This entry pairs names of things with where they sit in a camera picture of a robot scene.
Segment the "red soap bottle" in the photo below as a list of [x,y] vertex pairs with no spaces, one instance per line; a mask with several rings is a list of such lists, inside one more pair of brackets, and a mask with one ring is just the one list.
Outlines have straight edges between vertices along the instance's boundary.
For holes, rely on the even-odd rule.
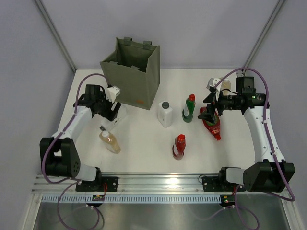
[[179,134],[174,141],[172,147],[173,157],[176,160],[181,160],[184,156],[184,150],[186,147],[186,137],[183,134]]
[[207,130],[214,136],[216,140],[221,140],[220,136],[220,119],[218,114],[214,113],[215,123],[208,122],[206,120],[202,120],[204,126],[207,128]]

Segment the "beige soap bottle white cap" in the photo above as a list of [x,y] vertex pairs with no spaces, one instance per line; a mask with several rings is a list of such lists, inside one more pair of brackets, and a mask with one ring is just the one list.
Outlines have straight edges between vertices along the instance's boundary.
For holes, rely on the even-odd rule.
[[231,93],[231,82],[229,78],[223,80],[220,90],[223,93],[223,96],[228,96]]

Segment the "clear amber perfume bottle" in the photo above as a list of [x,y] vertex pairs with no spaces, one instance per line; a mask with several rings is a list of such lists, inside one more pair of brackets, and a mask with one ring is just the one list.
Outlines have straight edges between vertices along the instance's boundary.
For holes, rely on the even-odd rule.
[[112,133],[104,130],[100,133],[99,137],[103,141],[105,147],[110,152],[116,153],[116,154],[120,153],[121,148],[118,144],[117,139],[115,138],[115,136]]

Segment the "green dish soap bottle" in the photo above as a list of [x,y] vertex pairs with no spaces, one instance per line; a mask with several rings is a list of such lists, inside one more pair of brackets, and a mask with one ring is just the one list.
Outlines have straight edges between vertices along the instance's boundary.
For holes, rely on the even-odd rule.
[[184,109],[182,110],[182,118],[184,122],[190,123],[192,121],[195,105],[195,94],[192,93],[186,99]]

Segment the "white bottle dark cap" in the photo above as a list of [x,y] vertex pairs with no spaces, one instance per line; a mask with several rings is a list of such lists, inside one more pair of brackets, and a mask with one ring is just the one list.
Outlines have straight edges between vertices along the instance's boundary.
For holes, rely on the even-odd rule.
[[158,121],[164,128],[171,126],[172,124],[172,113],[173,108],[170,106],[169,102],[163,101],[158,104],[157,117]]

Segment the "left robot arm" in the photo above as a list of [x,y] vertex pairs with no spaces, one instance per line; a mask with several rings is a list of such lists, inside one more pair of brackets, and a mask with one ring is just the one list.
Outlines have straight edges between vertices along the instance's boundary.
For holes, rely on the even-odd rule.
[[127,110],[116,97],[120,89],[108,85],[87,84],[85,93],[77,95],[73,104],[73,113],[61,130],[39,143],[41,168],[45,180],[52,184],[49,176],[61,177],[60,183],[73,179],[89,190],[98,191],[103,185],[101,170],[81,163],[75,142],[84,127],[95,116],[102,117],[101,131],[111,131],[125,117]]

